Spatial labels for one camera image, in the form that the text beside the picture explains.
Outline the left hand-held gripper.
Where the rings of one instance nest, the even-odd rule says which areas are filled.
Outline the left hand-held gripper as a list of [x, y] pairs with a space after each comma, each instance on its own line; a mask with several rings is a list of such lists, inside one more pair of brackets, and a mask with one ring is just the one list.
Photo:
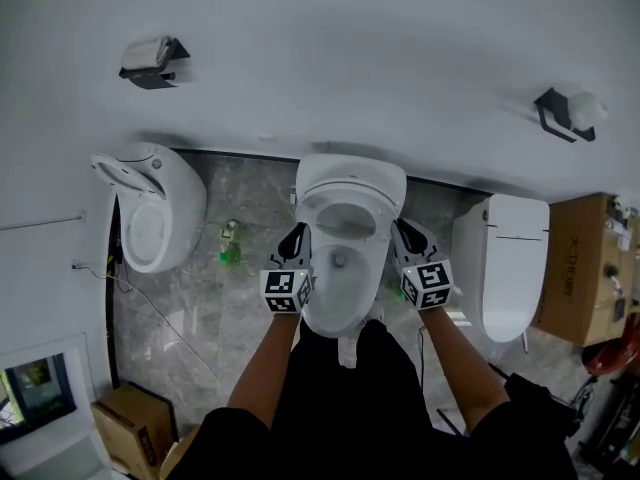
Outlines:
[[300, 314], [314, 290], [311, 231], [297, 223], [260, 271], [260, 295], [274, 314]]

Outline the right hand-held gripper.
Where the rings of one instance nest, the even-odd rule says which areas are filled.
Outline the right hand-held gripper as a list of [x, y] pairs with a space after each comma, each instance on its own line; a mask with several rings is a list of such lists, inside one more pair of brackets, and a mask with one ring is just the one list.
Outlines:
[[454, 280], [449, 258], [436, 237], [403, 218], [392, 222], [391, 236], [405, 299], [416, 310], [444, 306], [453, 292]]

